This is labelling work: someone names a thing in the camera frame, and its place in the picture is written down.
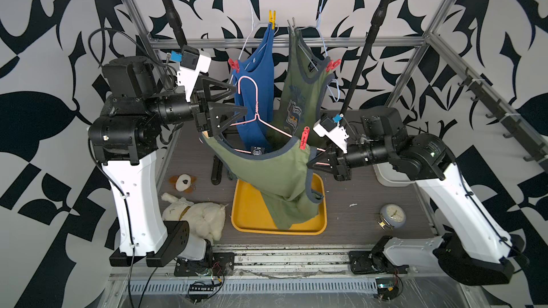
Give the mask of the pink wire hanger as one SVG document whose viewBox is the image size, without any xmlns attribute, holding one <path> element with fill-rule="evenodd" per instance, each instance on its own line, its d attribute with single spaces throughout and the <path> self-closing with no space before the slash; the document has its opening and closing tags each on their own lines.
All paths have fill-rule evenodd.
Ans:
<svg viewBox="0 0 548 308">
<path fill-rule="evenodd" d="M 257 83 L 249 76 L 241 76 L 239 79 L 238 79 L 238 82 L 237 82 L 237 90 L 238 90 L 238 94 L 241 95 L 241 81 L 244 80 L 244 79 L 247 79 L 249 80 L 253 85 L 254 85 L 254 88 L 255 88 L 255 108 L 254 108 L 254 116 L 253 116 L 253 119 L 251 120 L 247 120 L 247 121 L 241 121 L 241 122 L 237 122 L 237 123 L 233 123 L 231 124 L 232 126 L 236 126 L 236 125 L 245 125 L 247 123 L 252 123 L 254 121 L 258 121 L 259 123 L 262 123 L 263 125 L 267 126 L 268 128 L 271 128 L 273 129 L 274 131 L 278 132 L 278 133 L 281 133 L 282 135 L 285 135 L 287 136 L 288 138 L 292 138 L 293 136 L 285 131 L 282 131 L 281 129 L 278 129 L 276 128 L 274 125 L 271 125 L 269 124 L 268 122 L 264 121 L 261 116 L 260 116 L 260 112 L 259 112 L 259 102 L 258 102 L 258 85 Z"/>
</svg>

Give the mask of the light green tank top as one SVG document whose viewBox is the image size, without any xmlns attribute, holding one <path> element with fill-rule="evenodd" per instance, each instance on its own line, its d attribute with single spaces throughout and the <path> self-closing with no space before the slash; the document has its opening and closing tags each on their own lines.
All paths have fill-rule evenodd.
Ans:
<svg viewBox="0 0 548 308">
<path fill-rule="evenodd" d="M 318 154 L 315 146 L 301 149 L 291 138 L 282 148 L 262 155 L 242 153 L 220 138 L 200 136 L 239 180 L 252 185 L 263 198 L 275 226 L 288 230 L 319 213 L 324 194 L 312 188 L 313 171 L 308 163 Z"/>
</svg>

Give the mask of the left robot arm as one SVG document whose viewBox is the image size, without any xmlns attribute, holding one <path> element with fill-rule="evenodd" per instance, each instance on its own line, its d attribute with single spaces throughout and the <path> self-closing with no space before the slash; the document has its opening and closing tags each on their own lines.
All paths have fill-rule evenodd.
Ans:
<svg viewBox="0 0 548 308">
<path fill-rule="evenodd" d="M 175 55 L 180 94 L 156 89 L 151 62 L 143 56 L 117 58 L 102 73 L 111 95 L 91 127 L 88 146 L 114 195 L 120 244 L 110 256 L 114 267 L 145 260 L 151 268 L 172 259 L 212 260 L 211 244 L 191 234 L 182 220 L 165 221 L 158 206 L 155 165 L 158 137 L 165 125 L 193 121 L 199 131 L 222 134 L 246 109 L 223 99 L 235 93 L 231 84 L 208 76 L 211 57 L 202 51 Z"/>
</svg>

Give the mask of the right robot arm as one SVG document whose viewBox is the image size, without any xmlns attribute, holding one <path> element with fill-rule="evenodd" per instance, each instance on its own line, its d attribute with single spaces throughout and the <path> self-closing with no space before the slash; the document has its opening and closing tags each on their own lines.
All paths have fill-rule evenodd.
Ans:
<svg viewBox="0 0 548 308">
<path fill-rule="evenodd" d="M 349 142 L 342 115 L 324 116 L 313 127 L 328 141 L 308 168 L 348 181 L 355 168 L 389 163 L 406 175 L 448 220 L 451 231 L 428 239 L 383 236 L 372 250 L 353 256 L 356 275 L 393 272 L 403 267 L 443 272 L 468 286 L 506 285 L 514 273 L 512 258 L 522 254 L 524 240 L 505 231 L 467 184 L 454 153 L 436 135 L 409 135 L 395 108 L 362 111 L 363 134 Z"/>
</svg>

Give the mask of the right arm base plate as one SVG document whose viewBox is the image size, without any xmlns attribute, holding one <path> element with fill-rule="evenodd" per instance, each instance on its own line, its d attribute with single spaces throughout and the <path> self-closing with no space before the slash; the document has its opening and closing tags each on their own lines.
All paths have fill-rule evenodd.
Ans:
<svg viewBox="0 0 548 308">
<path fill-rule="evenodd" d="M 350 270 L 354 275 L 407 274 L 408 267 L 393 265 L 382 252 L 351 251 Z"/>
</svg>

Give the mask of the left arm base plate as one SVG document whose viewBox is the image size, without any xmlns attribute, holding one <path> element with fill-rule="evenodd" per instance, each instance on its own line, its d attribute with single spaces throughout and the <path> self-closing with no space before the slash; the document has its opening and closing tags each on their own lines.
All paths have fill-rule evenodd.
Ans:
<svg viewBox="0 0 548 308">
<path fill-rule="evenodd" d="M 203 260 L 178 258 L 174 270 L 175 277 L 222 277 L 230 275 L 235 265 L 235 253 L 214 252 L 207 254 Z"/>
</svg>

